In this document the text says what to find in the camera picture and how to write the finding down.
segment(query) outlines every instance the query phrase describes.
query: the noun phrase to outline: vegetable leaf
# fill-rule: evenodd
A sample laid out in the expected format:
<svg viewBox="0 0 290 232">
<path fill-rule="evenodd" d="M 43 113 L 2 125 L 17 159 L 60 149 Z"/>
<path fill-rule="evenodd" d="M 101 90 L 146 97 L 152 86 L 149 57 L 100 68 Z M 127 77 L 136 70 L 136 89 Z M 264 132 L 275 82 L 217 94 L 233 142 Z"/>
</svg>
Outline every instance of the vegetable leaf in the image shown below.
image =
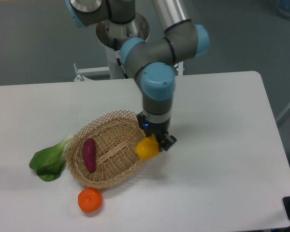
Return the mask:
<svg viewBox="0 0 290 232">
<path fill-rule="evenodd" d="M 59 178 L 66 162 L 64 151 L 72 138 L 73 134 L 68 134 L 59 144 L 36 152 L 29 167 L 36 170 L 39 178 L 44 181 Z"/>
</svg>

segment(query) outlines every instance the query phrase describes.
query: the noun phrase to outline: wicker basket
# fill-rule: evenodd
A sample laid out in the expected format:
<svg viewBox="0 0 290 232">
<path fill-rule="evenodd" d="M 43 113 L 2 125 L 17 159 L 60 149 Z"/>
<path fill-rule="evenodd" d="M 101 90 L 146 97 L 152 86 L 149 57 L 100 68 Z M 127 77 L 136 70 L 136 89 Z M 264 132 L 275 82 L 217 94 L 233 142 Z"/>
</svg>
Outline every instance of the wicker basket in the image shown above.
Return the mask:
<svg viewBox="0 0 290 232">
<path fill-rule="evenodd" d="M 83 160 L 83 144 L 96 141 L 96 171 L 90 173 Z M 145 138 L 136 113 L 115 111 L 85 126 L 67 149 L 67 166 L 81 184 L 97 189 L 113 186 L 135 173 L 143 161 L 135 154 L 136 145 Z"/>
</svg>

